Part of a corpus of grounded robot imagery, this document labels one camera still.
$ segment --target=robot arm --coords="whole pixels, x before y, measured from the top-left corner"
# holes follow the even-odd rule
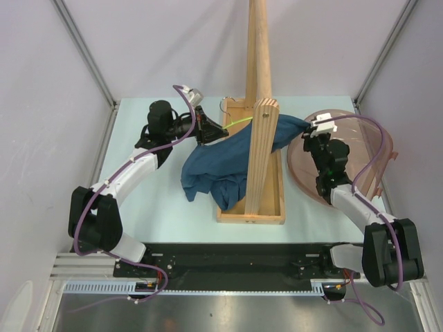
[[[333,265],[364,273],[374,287],[397,283],[400,273],[404,281],[423,277],[414,223],[379,212],[356,188],[352,190],[352,182],[345,171],[350,148],[341,140],[331,139],[336,126],[329,119],[331,115],[326,113],[312,121],[302,136],[303,149],[311,153],[318,170],[318,194],[349,217],[364,235],[363,246],[347,243],[332,247]],[[395,240],[387,223],[394,230]],[[394,242],[398,242],[401,262],[397,259]]]
[[[188,137],[195,137],[200,145],[226,137],[227,130],[209,119],[199,106],[203,100],[202,94],[186,86],[183,86],[182,91],[194,109],[196,118],[195,127]],[[112,176],[112,181],[106,179],[90,188],[78,187],[74,190],[69,214],[69,235],[75,236],[75,229],[88,202],[104,186],[84,218],[79,241],[85,250],[104,250],[117,257],[140,262],[146,247],[123,232],[119,207],[144,178],[165,162],[172,151],[172,146],[152,153],[148,151],[182,138],[191,126],[190,113],[178,116],[169,102],[165,100],[153,102],[147,115],[147,125],[143,127],[140,139],[129,156],[131,163],[127,165],[126,162],[119,167]]]

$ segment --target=blue garment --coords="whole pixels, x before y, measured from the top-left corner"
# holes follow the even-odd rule
[[[280,114],[272,151],[288,145],[308,126],[308,122]],[[181,186],[189,202],[197,192],[210,192],[224,211],[246,195],[251,131],[252,123],[219,143],[195,148],[181,170]]]

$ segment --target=shiny metal floor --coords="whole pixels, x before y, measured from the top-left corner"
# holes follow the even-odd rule
[[[384,327],[371,322],[360,306],[328,306],[319,297],[162,295],[144,304],[119,299],[68,313],[105,296],[66,294],[54,332],[423,331],[409,287],[400,294],[358,287],[362,298],[384,315]],[[351,290],[347,296],[353,297]]]

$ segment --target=white table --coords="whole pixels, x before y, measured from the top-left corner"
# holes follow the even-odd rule
[[[147,123],[149,105],[160,98],[123,99],[102,168],[107,178],[127,160]],[[280,112],[298,118],[322,109],[354,111],[347,96],[276,97]],[[167,98],[178,112],[188,109],[180,97]],[[222,121],[220,98],[205,98],[201,103],[213,120]],[[126,199],[120,209],[123,229],[142,242],[181,243],[305,243],[362,242],[359,229],[341,212],[324,206],[304,194],[293,183],[287,169],[287,148],[282,151],[284,225],[225,224],[215,218],[216,204],[209,194],[198,193],[193,202],[186,200],[181,188],[181,168],[195,148],[194,138],[176,147],[159,170],[146,178]]]

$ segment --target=wooden beam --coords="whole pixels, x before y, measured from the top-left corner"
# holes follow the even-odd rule
[[[260,209],[279,112],[279,105],[275,99],[265,98],[255,103],[244,209],[247,215],[256,215]]]
[[[255,0],[249,0],[248,59],[246,63],[246,97],[244,108],[249,111],[257,101],[257,61],[255,51]]]
[[[258,99],[272,98],[266,0],[255,0],[255,52]]]

